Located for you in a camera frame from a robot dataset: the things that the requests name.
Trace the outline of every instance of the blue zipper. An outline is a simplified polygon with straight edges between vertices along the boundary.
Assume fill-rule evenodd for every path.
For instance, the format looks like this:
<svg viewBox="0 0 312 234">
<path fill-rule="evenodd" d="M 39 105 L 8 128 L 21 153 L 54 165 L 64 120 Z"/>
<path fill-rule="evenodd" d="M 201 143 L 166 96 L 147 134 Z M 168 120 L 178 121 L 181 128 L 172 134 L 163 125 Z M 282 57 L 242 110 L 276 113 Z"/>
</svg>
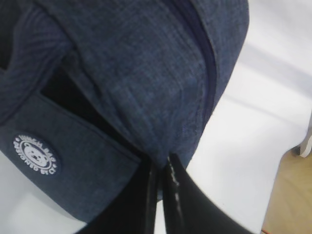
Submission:
<svg viewBox="0 0 312 234">
<path fill-rule="evenodd" d="M 205 31 L 200 16 L 190 0 L 163 0 L 176 18 L 184 25 L 205 60 L 206 79 L 204 96 L 204 126 L 210 118 L 215 100 L 216 63 L 212 45 Z"/>
</svg>

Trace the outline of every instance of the white chair leg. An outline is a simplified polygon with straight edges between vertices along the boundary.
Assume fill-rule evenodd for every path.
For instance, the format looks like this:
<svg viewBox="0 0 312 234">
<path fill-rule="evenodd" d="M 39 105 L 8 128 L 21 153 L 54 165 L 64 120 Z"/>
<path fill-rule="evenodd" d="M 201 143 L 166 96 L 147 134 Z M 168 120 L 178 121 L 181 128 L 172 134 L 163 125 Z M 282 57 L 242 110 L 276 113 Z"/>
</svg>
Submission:
<svg viewBox="0 0 312 234">
<path fill-rule="evenodd" d="M 293 152 L 301 157 L 307 157 L 312 150 L 312 115 L 310 118 L 309 129 L 303 142 L 293 148 Z"/>
</svg>

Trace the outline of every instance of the white surface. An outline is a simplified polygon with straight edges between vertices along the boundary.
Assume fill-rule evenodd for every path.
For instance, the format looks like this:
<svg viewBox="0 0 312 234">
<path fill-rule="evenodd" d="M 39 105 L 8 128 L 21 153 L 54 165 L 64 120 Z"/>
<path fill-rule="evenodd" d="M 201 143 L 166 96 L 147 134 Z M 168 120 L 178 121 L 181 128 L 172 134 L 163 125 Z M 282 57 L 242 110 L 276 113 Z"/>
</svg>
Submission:
<svg viewBox="0 0 312 234">
<path fill-rule="evenodd" d="M 188 172 L 225 213 L 260 233 L 283 154 L 312 109 L 312 2 L 250 0 L 251 23 L 228 88 Z M 0 155 L 0 233 L 69 234 L 73 220 Z M 156 234 L 164 234 L 158 204 Z"/>
</svg>

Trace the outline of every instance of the white logo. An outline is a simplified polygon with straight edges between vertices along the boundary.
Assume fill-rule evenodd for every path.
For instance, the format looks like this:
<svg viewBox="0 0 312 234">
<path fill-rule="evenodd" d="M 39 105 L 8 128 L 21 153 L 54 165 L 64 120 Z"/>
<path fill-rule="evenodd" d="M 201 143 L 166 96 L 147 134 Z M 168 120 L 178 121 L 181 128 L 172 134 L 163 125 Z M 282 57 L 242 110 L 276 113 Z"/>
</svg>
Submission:
<svg viewBox="0 0 312 234">
<path fill-rule="evenodd" d="M 34 171 L 42 175 L 54 175 L 58 170 L 58 163 L 53 153 L 39 140 L 25 135 L 18 135 L 14 148 L 19 157 Z"/>
</svg>

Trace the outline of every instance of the ribbed fabric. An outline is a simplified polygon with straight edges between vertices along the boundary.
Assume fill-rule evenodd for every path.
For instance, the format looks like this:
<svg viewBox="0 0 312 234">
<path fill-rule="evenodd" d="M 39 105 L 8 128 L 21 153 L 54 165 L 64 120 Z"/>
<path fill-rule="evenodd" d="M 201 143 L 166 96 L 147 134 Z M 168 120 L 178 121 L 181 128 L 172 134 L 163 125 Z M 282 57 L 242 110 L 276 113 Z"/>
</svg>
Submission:
<svg viewBox="0 0 312 234">
<path fill-rule="evenodd" d="M 1 81 L 2 120 L 25 101 L 34 88 L 51 77 L 72 44 L 60 27 L 40 7 L 31 6 L 14 30 L 13 53 Z"/>
</svg>

